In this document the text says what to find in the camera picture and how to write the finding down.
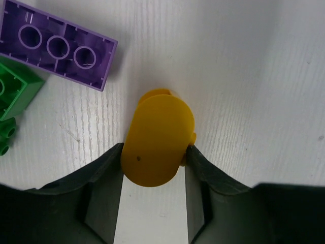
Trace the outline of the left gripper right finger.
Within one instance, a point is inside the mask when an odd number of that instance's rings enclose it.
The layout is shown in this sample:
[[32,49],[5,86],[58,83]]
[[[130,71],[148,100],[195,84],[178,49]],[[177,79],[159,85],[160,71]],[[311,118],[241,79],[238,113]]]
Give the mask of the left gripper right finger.
[[248,187],[186,150],[189,243],[324,243],[324,187]]

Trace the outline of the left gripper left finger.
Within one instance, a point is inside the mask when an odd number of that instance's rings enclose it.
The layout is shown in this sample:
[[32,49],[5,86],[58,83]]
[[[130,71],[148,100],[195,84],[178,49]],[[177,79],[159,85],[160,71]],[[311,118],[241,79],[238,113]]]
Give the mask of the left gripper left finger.
[[122,148],[40,189],[1,185],[1,243],[113,243]]

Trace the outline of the yellow oval lego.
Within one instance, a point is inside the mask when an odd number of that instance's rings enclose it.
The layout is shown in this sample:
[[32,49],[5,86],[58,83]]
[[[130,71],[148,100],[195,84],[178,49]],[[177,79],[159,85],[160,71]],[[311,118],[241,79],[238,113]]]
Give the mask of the yellow oval lego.
[[190,107],[169,89],[141,97],[121,153],[121,168],[133,183],[158,187],[169,182],[196,141]]

